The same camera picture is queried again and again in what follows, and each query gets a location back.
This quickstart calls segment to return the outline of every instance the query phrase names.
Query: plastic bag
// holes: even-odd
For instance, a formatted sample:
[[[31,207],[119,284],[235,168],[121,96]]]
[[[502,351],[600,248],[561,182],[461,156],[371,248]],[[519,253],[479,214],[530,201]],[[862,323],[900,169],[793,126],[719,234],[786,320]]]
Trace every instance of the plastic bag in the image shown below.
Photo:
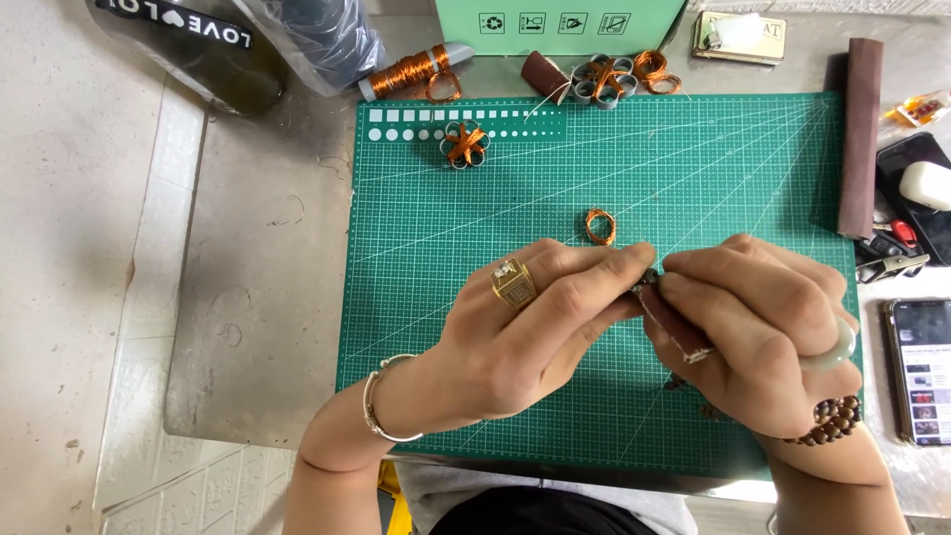
[[[385,56],[360,0],[233,0],[267,35],[303,83],[333,96]]]

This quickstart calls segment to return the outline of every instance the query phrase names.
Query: sandpaper roll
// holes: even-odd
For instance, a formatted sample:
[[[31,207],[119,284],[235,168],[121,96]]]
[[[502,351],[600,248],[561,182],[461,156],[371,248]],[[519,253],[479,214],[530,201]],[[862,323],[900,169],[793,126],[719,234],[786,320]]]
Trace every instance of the sandpaper roll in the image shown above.
[[[845,85],[845,144],[838,231],[846,238],[872,237],[875,153],[879,135],[883,43],[848,40]]]
[[[538,50],[529,54],[522,66],[522,78],[532,87],[555,104],[561,104],[571,89],[568,75],[558,68],[551,59],[541,55]]]
[[[657,271],[648,269],[631,291],[640,300],[644,312],[668,334],[673,344],[684,354],[684,360],[688,364],[705,359],[716,351],[716,347],[701,328],[691,323],[664,299],[660,294],[660,287],[657,286],[657,278]]]

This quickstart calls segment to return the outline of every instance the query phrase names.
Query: green cardboard box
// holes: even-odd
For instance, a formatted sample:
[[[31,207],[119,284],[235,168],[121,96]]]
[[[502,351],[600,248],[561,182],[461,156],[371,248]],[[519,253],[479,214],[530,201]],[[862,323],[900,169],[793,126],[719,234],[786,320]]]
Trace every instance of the green cardboard box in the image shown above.
[[[631,54],[659,49],[686,0],[436,0],[446,41],[476,55]]]

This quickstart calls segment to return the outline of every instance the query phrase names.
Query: green cutting mat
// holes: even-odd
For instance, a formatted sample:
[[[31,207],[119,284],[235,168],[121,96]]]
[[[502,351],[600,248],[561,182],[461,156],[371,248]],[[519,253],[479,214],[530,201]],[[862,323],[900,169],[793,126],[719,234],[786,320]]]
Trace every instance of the green cutting mat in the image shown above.
[[[338,388],[381,358],[435,344],[473,269],[545,236],[588,245],[591,207],[614,215],[616,244],[649,241],[659,257],[744,231],[854,280],[852,243],[829,230],[838,95],[646,96],[613,111],[548,104],[527,117],[538,102],[360,104]],[[482,167],[453,170],[437,138],[466,117],[493,143]],[[858,315],[854,284],[847,301]],[[698,414],[702,397],[665,389],[669,376],[631,320],[532,408],[397,449],[767,479],[748,431]]]

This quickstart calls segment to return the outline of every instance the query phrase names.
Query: wrist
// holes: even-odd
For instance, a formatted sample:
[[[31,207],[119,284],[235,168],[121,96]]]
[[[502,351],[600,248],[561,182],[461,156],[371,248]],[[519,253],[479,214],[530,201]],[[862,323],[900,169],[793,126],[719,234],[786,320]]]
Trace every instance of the wrist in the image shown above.
[[[437,433],[474,424],[456,415],[439,378],[433,373],[429,349],[419,357],[386,370],[374,385],[370,403],[387,433],[408,437]]]

